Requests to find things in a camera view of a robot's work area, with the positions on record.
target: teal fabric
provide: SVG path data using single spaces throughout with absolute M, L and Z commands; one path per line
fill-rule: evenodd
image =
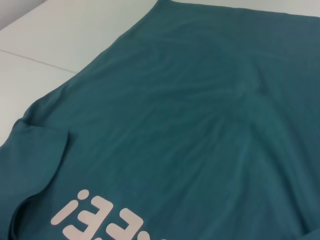
M 320 239 L 319 43 L 317 17 L 159 0 L 13 128 L 0 239 L 83 232 L 89 200 L 51 225 L 83 189 L 113 203 L 93 240 L 124 208 L 151 240 Z

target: teal t-shirt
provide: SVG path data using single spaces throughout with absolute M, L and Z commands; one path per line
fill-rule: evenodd
M 0 148 L 0 240 L 319 240 L 320 19 L 159 0 Z

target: shirt sleeve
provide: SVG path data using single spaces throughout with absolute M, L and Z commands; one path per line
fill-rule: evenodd
M 0 147 L 0 239 L 10 238 L 19 208 L 51 182 L 61 163 L 68 132 L 19 120 Z

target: t-shirt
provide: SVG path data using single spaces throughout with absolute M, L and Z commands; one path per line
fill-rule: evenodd
M 159 0 L 0 148 L 1 240 L 319 240 L 320 19 Z

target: white surface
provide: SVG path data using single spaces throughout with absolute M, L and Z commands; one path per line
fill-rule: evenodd
M 43 3 L 43 0 L 0 0 L 0 30 Z
M 179 0 L 320 16 L 319 0 Z M 48 0 L 0 31 L 0 50 L 79 72 L 156 0 Z
M 0 146 L 34 101 L 73 76 L 74 73 L 0 51 Z
M 319 0 L 178 2 L 320 17 Z M 89 64 L 155 3 L 156 0 L 48 0 L 1 30 L 0 50 L 29 59 L 0 52 L 0 145 L 13 123 L 35 100 Z

